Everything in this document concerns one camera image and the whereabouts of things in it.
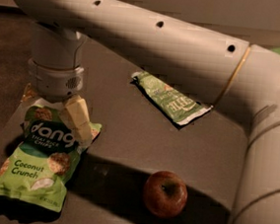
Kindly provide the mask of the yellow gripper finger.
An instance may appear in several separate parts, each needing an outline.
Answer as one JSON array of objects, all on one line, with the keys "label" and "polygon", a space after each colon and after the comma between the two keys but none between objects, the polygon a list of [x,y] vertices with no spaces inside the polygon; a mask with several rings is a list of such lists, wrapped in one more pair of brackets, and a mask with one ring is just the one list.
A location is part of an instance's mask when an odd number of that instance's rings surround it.
[{"label": "yellow gripper finger", "polygon": [[33,87],[31,84],[27,84],[25,87],[25,91],[23,91],[22,95],[22,103],[30,104],[33,103],[38,99],[38,93],[36,88]]},{"label": "yellow gripper finger", "polygon": [[79,144],[89,146],[92,143],[92,130],[86,100],[74,95],[62,105],[60,119],[72,131]]}]

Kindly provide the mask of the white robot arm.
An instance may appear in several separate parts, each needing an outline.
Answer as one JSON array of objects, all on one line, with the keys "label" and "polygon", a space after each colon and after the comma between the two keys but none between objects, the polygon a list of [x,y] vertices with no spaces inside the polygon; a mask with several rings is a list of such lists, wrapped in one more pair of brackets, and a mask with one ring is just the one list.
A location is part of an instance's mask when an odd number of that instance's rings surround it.
[{"label": "white robot arm", "polygon": [[280,55],[118,0],[14,0],[53,27],[98,40],[248,131],[229,224],[280,224]]}]

